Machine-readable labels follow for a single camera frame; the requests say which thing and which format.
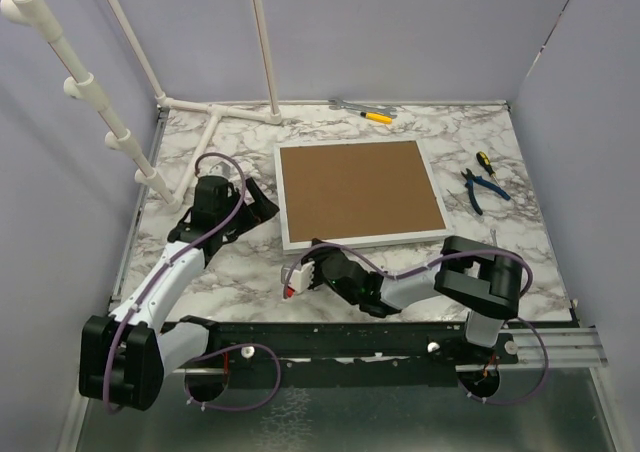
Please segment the white picture frame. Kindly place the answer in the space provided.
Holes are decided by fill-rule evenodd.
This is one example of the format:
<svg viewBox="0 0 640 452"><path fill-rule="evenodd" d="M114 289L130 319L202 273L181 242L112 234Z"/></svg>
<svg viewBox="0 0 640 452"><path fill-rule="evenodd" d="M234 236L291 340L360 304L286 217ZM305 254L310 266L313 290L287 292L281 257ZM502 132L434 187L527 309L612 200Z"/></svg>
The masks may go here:
<svg viewBox="0 0 640 452"><path fill-rule="evenodd" d="M282 247L435 242L453 224L423 141L339 139L274 147Z"/></svg>

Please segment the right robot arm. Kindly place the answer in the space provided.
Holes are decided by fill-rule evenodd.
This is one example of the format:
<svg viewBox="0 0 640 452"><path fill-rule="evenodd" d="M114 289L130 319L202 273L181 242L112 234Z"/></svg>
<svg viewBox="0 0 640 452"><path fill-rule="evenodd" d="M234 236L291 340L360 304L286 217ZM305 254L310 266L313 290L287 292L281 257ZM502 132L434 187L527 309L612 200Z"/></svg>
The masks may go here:
<svg viewBox="0 0 640 452"><path fill-rule="evenodd" d="M518 254L461 236L446 238L440 255L430 262L399 273L363 257L370 267L365 270L347 257L350 252L343 245L314 240L302 259L313 266L303 288L325 285L377 318L437 295L447 297L469 309L459 350L472 363L494 353L503 324L518 317L520 298L533 282L531 267Z"/></svg>

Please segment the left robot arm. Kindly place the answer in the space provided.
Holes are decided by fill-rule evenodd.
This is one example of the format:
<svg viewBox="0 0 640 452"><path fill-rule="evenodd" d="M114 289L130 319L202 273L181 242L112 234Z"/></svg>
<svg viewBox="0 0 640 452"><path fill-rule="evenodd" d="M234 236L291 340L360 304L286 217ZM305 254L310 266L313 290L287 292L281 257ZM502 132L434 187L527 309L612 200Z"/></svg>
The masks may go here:
<svg viewBox="0 0 640 452"><path fill-rule="evenodd" d="M253 178L236 188L221 176L196 184L194 203L168 233L161 257L132 295L106 316L92 316L81 334L79 393L107 405L148 409L164 378L193 360L206 367L221 343L207 324L190 319L161 331L191 282L226 244L279 211Z"/></svg>

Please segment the silver wrench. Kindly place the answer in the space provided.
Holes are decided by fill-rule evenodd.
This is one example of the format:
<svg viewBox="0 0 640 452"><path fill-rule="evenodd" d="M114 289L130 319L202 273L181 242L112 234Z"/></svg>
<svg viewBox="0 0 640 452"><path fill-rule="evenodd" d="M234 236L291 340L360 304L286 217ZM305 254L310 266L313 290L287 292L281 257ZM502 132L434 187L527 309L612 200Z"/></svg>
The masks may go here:
<svg viewBox="0 0 640 452"><path fill-rule="evenodd" d="M330 99L329 100L329 108L332 110L352 110L358 111L360 114L364 115L380 115L386 116L390 120L395 119L397 117L396 109L392 106L380 107L380 106L368 106L357 104L353 102L347 102L342 99Z"/></svg>

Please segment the yellow utility knife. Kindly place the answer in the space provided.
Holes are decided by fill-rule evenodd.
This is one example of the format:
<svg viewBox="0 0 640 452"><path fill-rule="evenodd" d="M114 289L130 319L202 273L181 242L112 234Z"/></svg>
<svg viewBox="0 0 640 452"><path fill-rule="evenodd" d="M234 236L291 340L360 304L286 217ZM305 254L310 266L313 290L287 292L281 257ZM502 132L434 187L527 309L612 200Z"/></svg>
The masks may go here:
<svg viewBox="0 0 640 452"><path fill-rule="evenodd" d="M382 123L382 124L391 124L392 123L392 118L388 117L386 115L383 115L383 114L377 114L377 113L371 113L371 112L361 112L360 116L365 118L365 119L367 119L367 120L371 120L371 121Z"/></svg>

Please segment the black yellow screwdriver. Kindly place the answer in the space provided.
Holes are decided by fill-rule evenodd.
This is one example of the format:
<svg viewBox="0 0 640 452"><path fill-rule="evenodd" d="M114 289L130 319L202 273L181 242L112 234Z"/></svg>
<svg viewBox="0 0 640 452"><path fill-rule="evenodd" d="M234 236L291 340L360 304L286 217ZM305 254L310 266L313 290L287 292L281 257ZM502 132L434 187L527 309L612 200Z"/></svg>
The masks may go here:
<svg viewBox="0 0 640 452"><path fill-rule="evenodd" d="M486 171L486 173L494 178L495 177L495 171L492 167L492 163L489 159L489 157L487 156L486 153L484 153L483 151L478 151L475 154L476 157L476 161L479 163L479 165Z"/></svg>

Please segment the white PVC pipe rack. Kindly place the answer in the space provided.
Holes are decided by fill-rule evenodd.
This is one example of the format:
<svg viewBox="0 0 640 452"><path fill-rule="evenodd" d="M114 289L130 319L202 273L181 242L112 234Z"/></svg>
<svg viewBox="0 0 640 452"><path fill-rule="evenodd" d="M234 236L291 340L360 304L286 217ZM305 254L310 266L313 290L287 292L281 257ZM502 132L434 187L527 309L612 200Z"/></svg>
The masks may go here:
<svg viewBox="0 0 640 452"><path fill-rule="evenodd" d="M45 0L83 64L143 147L155 101L105 0ZM103 143L106 124L63 92L69 73L40 34L1 21L1 221L102 214L133 206L135 165Z"/></svg>

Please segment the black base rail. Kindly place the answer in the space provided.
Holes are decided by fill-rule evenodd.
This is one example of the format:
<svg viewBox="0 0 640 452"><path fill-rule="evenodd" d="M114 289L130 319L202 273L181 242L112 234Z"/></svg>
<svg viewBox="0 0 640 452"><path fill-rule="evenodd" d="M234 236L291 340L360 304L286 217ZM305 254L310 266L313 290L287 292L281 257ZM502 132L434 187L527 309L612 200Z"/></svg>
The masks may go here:
<svg viewBox="0 0 640 452"><path fill-rule="evenodd" d="M202 359L186 364L190 382L227 379L233 388L454 387L461 372L490 360L515 365L499 335L494 349L464 340L460 322L209 323Z"/></svg>

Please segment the aluminium extrusion rail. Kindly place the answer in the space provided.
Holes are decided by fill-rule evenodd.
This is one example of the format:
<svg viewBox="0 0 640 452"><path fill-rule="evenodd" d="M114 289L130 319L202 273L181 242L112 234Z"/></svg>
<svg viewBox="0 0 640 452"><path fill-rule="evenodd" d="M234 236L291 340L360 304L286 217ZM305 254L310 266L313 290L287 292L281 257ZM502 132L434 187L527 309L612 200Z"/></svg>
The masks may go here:
<svg viewBox="0 0 640 452"><path fill-rule="evenodd" d="M504 330L499 336L500 370L543 369L544 353L550 369L593 368L607 363L595 328L538 329L544 346L529 329Z"/></svg>

